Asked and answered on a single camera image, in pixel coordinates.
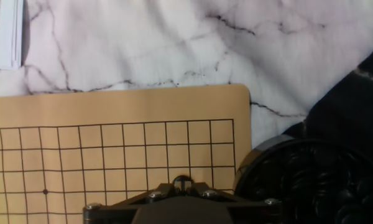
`grid line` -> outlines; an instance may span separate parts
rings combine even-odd
[[[211,121],[209,121],[209,134],[210,134],[210,159],[211,159],[211,187],[214,188],[214,169],[213,169],[213,145],[211,138]]]
[[[43,144],[42,144],[42,135],[40,133],[40,128],[39,128],[39,140],[40,140],[40,147],[43,147]],[[44,172],[44,157],[43,157],[43,149],[42,149],[42,168],[43,168],[43,180],[44,180],[44,191],[47,190],[47,185],[45,183],[45,172]],[[47,211],[47,223],[50,224],[50,219],[48,218],[48,200],[47,200],[47,194],[45,194],[45,208],[46,208],[46,211]]]
[[[206,123],[209,124],[209,130],[205,130],[205,133],[207,133],[207,131],[209,132],[209,136],[210,136],[210,141],[209,139],[205,140],[204,142],[199,142],[197,143],[197,141],[195,140],[195,136],[194,136],[194,130],[196,130],[196,127],[195,125],[193,125],[193,122],[200,122],[200,121],[204,121]],[[212,121],[231,121],[232,122],[232,133],[227,132],[229,136],[228,141],[230,141],[230,139],[232,139],[231,142],[228,142],[228,141],[223,141],[223,142],[219,142],[219,140],[221,141],[221,139],[218,138],[218,135],[215,134],[213,131],[216,130],[214,128],[214,124]],[[150,138],[150,135],[149,133],[151,133],[150,129],[147,129],[147,126],[146,124],[149,124],[149,123],[162,123],[164,124],[164,135],[165,137],[162,138],[161,142],[150,142],[150,143],[159,143],[159,144],[147,144],[147,140],[149,140],[148,138]],[[186,124],[186,131],[185,131],[185,125],[183,124],[183,126],[181,126],[181,128],[185,131],[185,132],[181,132],[181,134],[183,136],[185,136],[185,133],[186,133],[186,139],[185,137],[184,140],[183,140],[183,143],[178,143],[178,142],[182,142],[181,140],[178,140],[176,139],[176,141],[174,140],[174,136],[177,138],[177,133],[172,133],[173,130],[171,129],[170,130],[170,125],[172,123],[185,123]],[[125,130],[124,130],[124,124],[142,124],[143,125],[143,142],[142,142],[142,130],[139,132],[140,133],[140,141],[129,141],[129,143],[133,143],[133,145],[127,145],[126,144],[126,139],[125,139]],[[103,125],[120,125],[122,130],[121,130],[121,133],[118,132],[118,134],[116,135],[116,137],[112,137],[112,138],[117,138],[117,136],[121,136],[122,137],[122,143],[121,141],[117,141],[117,142],[114,142],[114,144],[108,144],[108,142],[106,142],[106,139],[104,140],[104,137],[105,134],[107,133],[106,130],[104,130],[105,132],[103,132]],[[95,132],[95,135],[96,136],[96,143],[89,143],[91,142],[88,138],[89,137],[86,137],[84,134],[84,129],[81,128],[81,127],[85,127],[85,126],[97,126],[97,128],[95,129],[96,132]],[[29,148],[28,149],[23,149],[23,147],[27,147],[27,146],[32,146],[32,147],[36,147],[36,146],[33,146],[31,144],[28,144],[28,138],[24,138],[24,146],[22,146],[22,136],[21,136],[21,131],[23,132],[23,130],[21,130],[22,128],[37,128],[38,129],[38,132],[39,132],[39,143],[40,143],[40,147],[39,148]],[[53,128],[53,129],[56,129],[56,133],[55,133],[55,136],[57,138],[57,141],[58,141],[58,148],[55,148],[56,146],[54,145],[50,145],[50,144],[46,144],[45,141],[47,140],[47,138],[44,138],[44,134],[46,134],[46,132],[43,132],[43,129],[42,128]],[[74,138],[75,138],[75,142],[74,144],[67,144],[67,141],[72,141],[73,139],[72,138],[69,138],[67,139],[67,136],[63,136],[62,135],[62,128],[75,128],[75,132],[74,132]],[[8,137],[7,136],[2,136],[2,129],[4,130],[3,133],[5,132],[5,130],[7,129],[17,129],[17,132],[18,132],[18,135],[19,135],[19,142],[20,142],[20,146],[18,149],[4,149],[6,148],[5,146],[7,146],[7,139]],[[126,136],[132,136],[132,133],[130,135],[129,132],[126,133]],[[87,204],[87,198],[89,197],[90,198],[90,195],[89,194],[94,194],[94,193],[100,193],[99,195],[97,194],[96,196],[99,196],[99,197],[105,197],[105,199],[102,198],[103,202],[102,203],[105,203],[106,205],[108,205],[108,196],[109,194],[108,193],[120,193],[120,194],[125,194],[125,197],[126,198],[130,198],[131,195],[130,193],[142,193],[142,192],[146,192],[147,190],[149,190],[149,187],[152,187],[149,185],[149,180],[151,180],[152,177],[149,176],[149,169],[163,169],[163,172],[162,171],[159,171],[157,172],[157,174],[160,174],[161,175],[161,182],[168,182],[168,183],[171,183],[171,179],[170,178],[174,178],[174,175],[177,175],[178,173],[182,173],[183,170],[172,170],[172,169],[188,169],[189,171],[189,175],[191,176],[192,175],[192,170],[191,168],[194,168],[194,169],[211,169],[211,181],[212,181],[212,184],[211,186],[212,187],[215,187],[216,184],[214,184],[214,173],[215,173],[215,168],[228,168],[228,169],[234,169],[236,171],[236,152],[235,152],[235,133],[234,133],[234,120],[233,119],[213,119],[213,120],[208,120],[208,119],[205,119],[205,120],[188,120],[188,121],[156,121],[156,122],[146,122],[146,123],[116,123],[116,124],[89,124],[89,125],[79,125],[79,126],[40,126],[40,127],[20,127],[20,128],[0,128],[0,141],[1,141],[1,155],[2,155],[2,176],[3,176],[3,181],[4,181],[4,192],[0,192],[0,194],[4,194],[5,197],[6,197],[6,206],[7,206],[7,213],[0,213],[0,215],[7,215],[7,219],[8,219],[8,224],[12,224],[10,223],[10,215],[26,215],[26,221],[27,221],[27,224],[35,224],[35,223],[31,223],[31,220],[28,215],[46,215],[47,214],[47,222],[49,224],[49,214],[54,214],[54,215],[65,215],[65,218],[66,218],[66,224],[68,223],[68,215],[81,215],[81,208],[80,208],[80,213],[78,212],[78,210],[75,210],[75,206],[74,203],[70,203],[71,201],[68,202],[69,204],[69,207],[67,208],[67,194],[80,194],[80,199],[79,199],[79,202],[78,203],[82,203],[81,201],[83,200],[83,197],[81,196],[82,194],[84,195],[84,205]],[[214,162],[214,155],[216,156],[219,156],[220,154],[215,154],[215,147],[214,145],[225,145],[225,144],[231,144],[233,146],[233,161],[231,162],[231,158],[229,157],[229,159],[227,160],[227,165],[228,166],[214,166],[215,162]],[[193,151],[193,154],[191,153],[191,147],[190,146],[193,146],[193,145],[206,145],[206,146],[210,146],[210,158],[205,157],[207,159],[210,160],[210,166],[191,166],[191,162],[193,162],[192,164],[194,165],[208,165],[208,161],[207,161],[207,164],[204,164],[204,163],[200,163],[200,164],[197,164],[195,161],[192,161],[192,159],[196,159],[196,154],[195,152],[196,151]],[[125,147],[144,147],[144,151],[145,151],[145,166],[143,164],[140,164],[138,165],[137,167],[127,167],[126,165],[126,150],[125,150]],[[152,167],[149,167],[148,165],[148,155],[147,155],[147,150],[148,150],[148,146],[163,146],[161,147],[161,162],[160,163],[156,163],[155,166],[152,166]],[[188,163],[184,163],[184,164],[172,164],[172,165],[187,165],[187,166],[170,166],[170,162],[173,162],[172,159],[174,159],[174,154],[169,154],[169,146],[187,146],[188,147]],[[123,160],[121,159],[120,161],[122,161],[124,163],[123,167],[120,166],[120,161],[117,161],[117,164],[114,164],[114,165],[106,165],[106,163],[108,163],[107,160],[109,160],[109,158],[111,157],[108,157],[110,154],[106,154],[106,153],[110,153],[110,151],[105,151],[106,148],[116,148],[116,147],[121,147],[123,152],[122,152],[122,156],[123,156]],[[65,152],[67,150],[75,150],[76,154],[78,154],[78,150],[80,150],[80,162],[77,160],[77,161],[69,161],[69,158],[70,157],[67,157],[65,155]],[[99,155],[102,153],[102,157],[103,157],[103,160],[102,160],[102,163],[103,165],[100,165],[98,168],[97,167],[92,167],[90,166],[89,164],[92,164],[92,161],[89,160],[88,158],[90,157],[86,157],[86,160],[84,160],[84,157],[83,156],[87,156],[89,155],[89,151],[84,151],[84,149],[95,149],[94,153],[97,153],[96,155]],[[42,169],[40,170],[25,170],[25,165],[24,164],[26,161],[24,161],[24,151],[33,151],[33,150],[39,150],[41,152],[41,160],[42,160]],[[6,160],[4,158],[4,155],[5,155],[5,151],[20,151],[21,153],[21,163],[22,163],[22,170],[4,170],[4,165],[6,163]],[[58,151],[59,153],[59,160],[60,160],[60,163],[59,163],[59,168],[58,166],[50,166],[49,168],[51,169],[47,169],[48,168],[48,164],[47,163],[51,163],[50,161],[46,161],[46,163],[44,162],[44,159],[46,158],[46,156],[50,155],[51,152],[50,151]],[[73,166],[73,163],[78,163],[79,165],[78,166]],[[146,187],[143,186],[143,187],[135,187],[136,184],[135,184],[135,179],[133,179],[133,176],[131,175],[131,173],[129,172],[129,177],[127,178],[127,171],[128,170],[142,170],[142,169],[145,169],[145,174],[146,174]],[[90,187],[90,176],[86,176],[86,175],[89,175],[89,174],[86,174],[86,171],[89,171],[89,170],[95,170],[95,171],[102,171],[103,172],[103,187],[102,185],[100,185],[99,188],[91,188]],[[122,188],[113,188],[113,187],[109,187],[111,182],[108,182],[108,181],[111,181],[111,179],[109,180],[109,176],[107,175],[106,171],[107,170],[122,170],[124,171],[124,183],[122,183],[122,186],[124,184],[124,186]],[[24,181],[24,191],[23,192],[7,192],[7,188],[6,188],[6,178],[5,178],[5,173],[21,173],[22,172],[22,179]],[[25,175],[26,173],[28,172],[43,172],[43,180],[44,180],[44,191],[41,192],[41,191],[27,191],[26,189],[26,185],[30,185],[29,182],[26,182],[25,181],[25,177],[27,177],[27,175]],[[61,191],[61,187],[58,186],[57,189],[54,189],[54,188],[51,188],[47,182],[47,179],[48,176],[46,176],[46,172],[60,172],[61,173],[61,176],[59,177],[58,175],[58,179],[62,179],[62,191]],[[80,187],[78,188],[68,188],[67,190],[65,190],[65,186],[67,185],[67,183],[65,183],[66,181],[66,178],[64,178],[64,174],[66,174],[67,172],[82,172],[82,176],[83,176],[83,186],[81,186],[81,175],[80,175],[80,181],[78,182],[80,184]],[[209,178],[209,174],[203,174],[203,176],[199,177],[199,178],[204,178],[207,182],[209,182],[208,178]],[[221,184],[221,186],[216,186],[216,188],[218,190],[232,190],[232,189],[227,189],[229,188],[227,185],[224,185],[224,184]],[[41,197],[40,202],[42,203],[45,199],[45,206],[46,206],[46,212],[37,212],[35,211],[32,207],[29,207],[27,206],[27,194],[39,194],[39,193],[43,193],[45,194],[45,197]],[[9,198],[7,197],[8,195],[12,195],[12,194],[24,194],[25,195],[25,213],[9,213],[9,204],[8,204],[8,200]],[[53,197],[60,197],[62,198],[63,197],[63,206],[64,206],[64,210],[60,209],[60,210],[55,210],[55,209],[52,209],[51,207],[49,207],[49,202],[48,202],[48,199],[49,199],[49,195],[48,194],[54,194]]]
[[[189,163],[189,176],[192,176],[191,173],[191,147],[189,144],[189,121],[186,122],[186,137],[188,140],[188,163]]]
[[[234,147],[234,166],[235,166],[235,174],[236,174],[236,153],[235,153],[235,124],[234,120],[232,119],[232,142],[233,142],[233,147]]]
[[[58,139],[58,151],[60,153],[60,167],[61,167],[61,177],[62,177],[62,190],[63,190],[63,206],[64,206],[64,209],[65,209],[65,220],[66,220],[66,224],[68,224],[68,214],[67,214],[67,200],[66,200],[66,196],[65,196],[65,181],[63,179],[63,167],[62,167],[62,154],[61,154],[61,144],[60,144],[60,132],[58,130],[58,127],[57,127],[57,139]]]
[[[2,181],[3,181],[3,185],[4,185],[4,193],[6,194],[6,208],[7,208],[7,212],[9,213],[9,210],[8,210],[8,197],[7,197],[7,189],[6,189],[6,177],[4,176],[4,147],[2,145],[2,135],[1,135],[1,130],[0,130],[0,144],[1,144],[1,165],[2,165]],[[10,215],[7,215],[7,219],[8,219],[8,224],[10,223]]]
[[[91,146],[91,147],[83,147],[83,149],[99,149],[101,147],[141,147],[141,146],[195,146],[195,145],[217,145],[217,144],[233,144],[233,142],[212,142],[212,143],[178,143],[178,144],[136,144],[136,145],[121,145],[121,146]],[[22,149],[23,151],[35,151],[35,150],[58,150],[54,148],[32,148],[32,149]],[[66,147],[62,150],[72,150],[72,149],[80,149],[80,147]],[[21,149],[5,149],[5,151],[20,151]]]
[[[166,138],[167,183],[170,183],[170,172],[168,171],[167,122],[164,122],[164,133],[165,133],[165,138]]]
[[[230,168],[234,166],[171,166],[171,167],[130,167],[130,168],[106,168],[105,170],[133,170],[133,169],[179,169],[179,168]],[[48,171],[48,172],[74,172],[74,171],[99,171],[102,169],[72,169],[72,170],[25,170],[23,172],[43,172],[43,171]],[[9,171],[4,171],[3,173],[16,173],[16,172],[22,172],[21,170],[9,170]]]
[[[124,125],[122,124],[122,138],[123,138],[123,144],[124,144]],[[126,148],[123,147],[123,166],[124,166],[124,188],[127,191],[127,170],[126,170]]]
[[[22,178],[24,179],[26,214],[28,214],[28,212],[27,212],[28,211],[28,209],[27,209],[27,197],[26,197],[26,183],[25,183],[25,170],[24,170],[24,155],[22,153],[22,138],[21,138],[21,129],[20,128],[18,128],[18,134],[19,134],[19,146],[21,148]],[[26,224],[29,224],[28,216],[26,216]]]
[[[16,128],[77,128],[87,126],[99,126],[99,125],[117,125],[117,124],[155,124],[155,123],[181,123],[181,122],[195,122],[195,121],[231,121],[233,119],[191,119],[191,120],[179,120],[179,121],[146,121],[146,122],[130,122],[130,123],[108,123],[108,124],[81,124],[81,125],[64,125],[64,126],[28,126],[28,127],[16,127]]]
[[[102,136],[102,125],[99,126],[99,130],[101,132],[102,165],[103,165],[102,172],[104,173],[105,205],[108,205],[108,199],[107,199],[107,196],[106,196],[105,153],[104,153],[104,138]]]
[[[85,177],[85,166],[84,166],[84,159],[83,159],[83,148],[81,147],[80,127],[77,127],[77,130],[79,132],[80,156],[81,156],[81,171],[83,173],[83,186],[84,186],[84,190],[85,190],[85,205],[87,205],[86,177]]]
[[[147,155],[147,135],[145,131],[145,124],[143,124],[144,127],[144,148],[145,148],[145,173],[147,176],[147,190],[149,189],[149,179],[148,179],[148,155]]]

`marble vein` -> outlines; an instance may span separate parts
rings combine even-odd
[[[307,114],[282,114],[279,111],[275,111],[275,110],[269,108],[268,106],[257,103],[257,102],[250,102],[250,105],[258,106],[260,108],[265,108],[269,112],[275,114],[276,116],[282,117],[282,118],[305,118],[307,116]]]

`paper stack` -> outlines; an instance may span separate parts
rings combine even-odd
[[[24,0],[0,0],[0,69],[21,66]]]

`black bowl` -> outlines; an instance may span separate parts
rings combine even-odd
[[[234,189],[253,201],[281,200],[284,224],[373,224],[373,162],[319,139],[262,143],[242,162]]]

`dark fabric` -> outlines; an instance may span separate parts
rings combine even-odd
[[[373,160],[373,53],[285,133],[333,141]]]

